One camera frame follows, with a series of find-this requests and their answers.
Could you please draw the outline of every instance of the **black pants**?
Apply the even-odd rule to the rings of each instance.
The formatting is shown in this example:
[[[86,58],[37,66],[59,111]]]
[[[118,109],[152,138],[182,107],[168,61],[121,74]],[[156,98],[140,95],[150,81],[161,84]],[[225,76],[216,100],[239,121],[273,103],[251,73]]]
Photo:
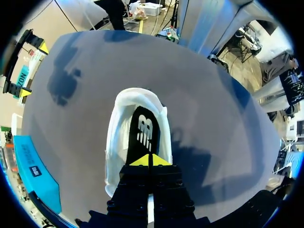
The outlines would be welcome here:
[[[121,0],[99,0],[94,3],[103,8],[109,15],[114,30],[125,30],[123,23],[124,4]]]

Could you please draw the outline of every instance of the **screw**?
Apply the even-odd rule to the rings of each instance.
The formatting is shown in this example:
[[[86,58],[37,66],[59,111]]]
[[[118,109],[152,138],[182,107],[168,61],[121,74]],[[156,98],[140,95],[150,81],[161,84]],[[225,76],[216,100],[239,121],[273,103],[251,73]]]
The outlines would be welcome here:
[[[110,207],[110,208],[114,208],[116,205],[115,205],[115,202],[114,201],[112,201],[112,200],[109,200],[109,201],[107,201],[107,206],[108,207]]]
[[[164,211],[164,210],[165,207],[162,204],[158,205],[158,211]]]
[[[144,211],[144,205],[143,204],[139,204],[137,210],[138,211]]]
[[[254,205],[252,204],[252,202],[248,202],[248,205],[249,205],[250,208],[253,208],[253,206],[254,206]]]
[[[194,202],[192,200],[190,200],[188,203],[186,203],[186,207],[187,208],[192,208],[194,207]]]
[[[80,219],[76,218],[76,219],[75,219],[75,223],[76,223],[78,226],[80,226],[80,225],[83,223],[83,221],[81,221]]]
[[[165,185],[165,184],[164,184],[163,182],[161,182],[161,181],[158,182],[158,184],[157,184],[158,187],[162,187],[162,186],[164,186],[164,185]]]
[[[259,209],[257,209],[256,212],[258,213],[259,216],[262,216],[263,214]]]
[[[181,181],[181,180],[178,180],[178,181],[176,182],[176,185],[177,185],[177,186],[181,186],[181,185],[182,185],[182,181]]]

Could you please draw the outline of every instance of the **new balance logo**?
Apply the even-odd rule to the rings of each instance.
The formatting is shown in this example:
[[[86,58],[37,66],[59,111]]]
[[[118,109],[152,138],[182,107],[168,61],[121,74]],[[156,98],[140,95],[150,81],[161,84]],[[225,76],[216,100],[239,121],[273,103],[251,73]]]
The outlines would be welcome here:
[[[146,119],[144,115],[140,115],[138,119],[138,129],[141,131],[137,133],[137,140],[140,141],[151,152],[151,142],[153,125],[150,119]]]

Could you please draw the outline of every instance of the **white box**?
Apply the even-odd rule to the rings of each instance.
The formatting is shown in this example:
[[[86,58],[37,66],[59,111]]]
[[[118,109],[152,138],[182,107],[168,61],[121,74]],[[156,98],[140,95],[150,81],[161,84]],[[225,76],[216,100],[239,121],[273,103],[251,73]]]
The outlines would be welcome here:
[[[160,14],[161,10],[162,10],[162,5],[151,3],[151,2],[143,3],[141,5],[141,7],[144,8],[146,15],[149,15],[149,16],[157,16],[157,13]]]

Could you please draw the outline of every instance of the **gray table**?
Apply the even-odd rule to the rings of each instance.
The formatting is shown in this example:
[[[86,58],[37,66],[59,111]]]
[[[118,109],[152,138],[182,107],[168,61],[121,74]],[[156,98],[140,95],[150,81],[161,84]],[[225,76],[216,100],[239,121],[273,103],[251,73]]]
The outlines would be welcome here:
[[[105,144],[116,95],[151,89],[168,107],[173,162],[211,221],[266,186],[279,138],[247,90],[206,58],[137,33],[89,31],[58,39],[32,84],[22,131],[60,185],[62,213],[106,213]]]

